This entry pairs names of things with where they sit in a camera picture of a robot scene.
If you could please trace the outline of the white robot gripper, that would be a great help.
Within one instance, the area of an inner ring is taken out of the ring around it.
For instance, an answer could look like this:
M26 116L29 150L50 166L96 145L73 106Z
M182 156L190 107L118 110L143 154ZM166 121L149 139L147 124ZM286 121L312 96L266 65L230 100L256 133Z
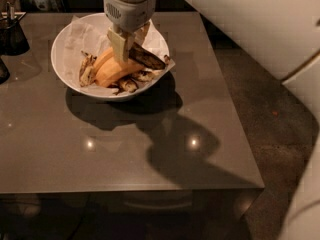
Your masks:
M127 62L134 41L142 45L146 39L150 28L148 21L154 14L156 0L103 1L104 12L113 23L108 29L107 36L111 42L114 57L119 62Z

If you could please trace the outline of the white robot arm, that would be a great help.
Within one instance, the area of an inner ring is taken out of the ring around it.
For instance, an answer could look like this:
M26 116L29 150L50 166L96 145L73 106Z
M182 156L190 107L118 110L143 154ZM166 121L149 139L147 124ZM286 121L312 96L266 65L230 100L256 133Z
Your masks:
M285 86L320 124L320 0L185 0ZM320 240L320 136L278 240Z

